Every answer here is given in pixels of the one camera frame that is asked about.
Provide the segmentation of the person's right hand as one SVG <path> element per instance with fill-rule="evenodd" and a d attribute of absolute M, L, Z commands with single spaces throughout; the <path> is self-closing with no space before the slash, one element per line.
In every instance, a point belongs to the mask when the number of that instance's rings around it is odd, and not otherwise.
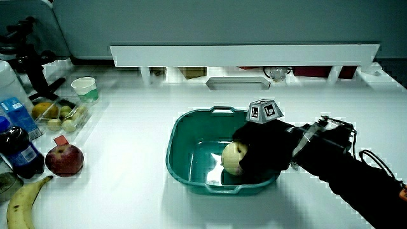
<path fill-rule="evenodd" d="M 300 135 L 294 131 L 294 125 L 281 121 L 281 117 L 282 111 L 273 100 L 249 104 L 247 122 L 232 135 L 234 141 L 247 146 L 247 153 L 238 163 L 245 174 L 264 174 L 289 167 Z"/>

